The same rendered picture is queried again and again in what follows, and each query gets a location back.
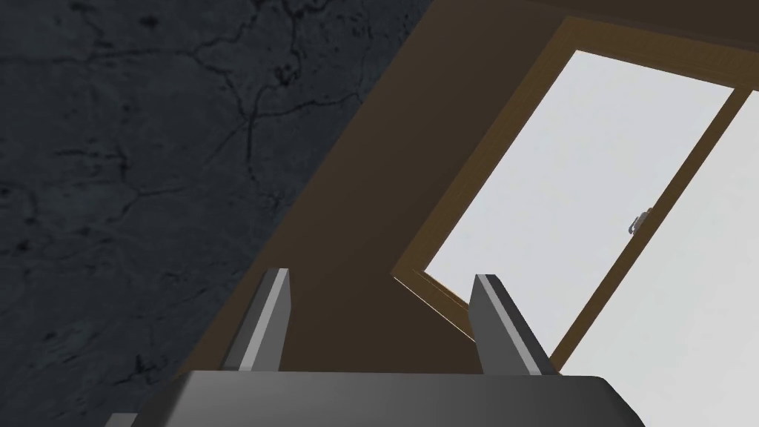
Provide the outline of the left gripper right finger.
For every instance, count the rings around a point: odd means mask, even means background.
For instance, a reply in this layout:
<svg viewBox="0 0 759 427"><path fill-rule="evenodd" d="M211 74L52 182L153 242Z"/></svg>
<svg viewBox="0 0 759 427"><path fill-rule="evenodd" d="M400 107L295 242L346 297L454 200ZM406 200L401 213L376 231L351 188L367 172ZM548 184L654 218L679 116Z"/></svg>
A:
<svg viewBox="0 0 759 427"><path fill-rule="evenodd" d="M475 276L468 318L484 374L558 374L496 275Z"/></svg>

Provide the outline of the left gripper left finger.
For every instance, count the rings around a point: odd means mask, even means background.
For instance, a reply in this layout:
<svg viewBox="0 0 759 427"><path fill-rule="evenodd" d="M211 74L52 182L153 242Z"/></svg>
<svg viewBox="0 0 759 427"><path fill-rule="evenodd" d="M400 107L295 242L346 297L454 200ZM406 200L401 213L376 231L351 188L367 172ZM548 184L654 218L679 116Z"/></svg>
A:
<svg viewBox="0 0 759 427"><path fill-rule="evenodd" d="M287 268L268 269L222 364L223 371L278 371L291 315Z"/></svg>

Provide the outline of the brown framed window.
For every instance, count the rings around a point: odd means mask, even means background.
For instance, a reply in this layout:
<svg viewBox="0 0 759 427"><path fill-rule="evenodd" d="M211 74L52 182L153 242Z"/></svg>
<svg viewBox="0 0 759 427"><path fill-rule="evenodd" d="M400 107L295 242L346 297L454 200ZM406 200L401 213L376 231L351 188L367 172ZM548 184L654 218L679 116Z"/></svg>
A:
<svg viewBox="0 0 759 427"><path fill-rule="evenodd" d="M759 427L759 48L564 19L393 274L469 341L496 275L645 427Z"/></svg>

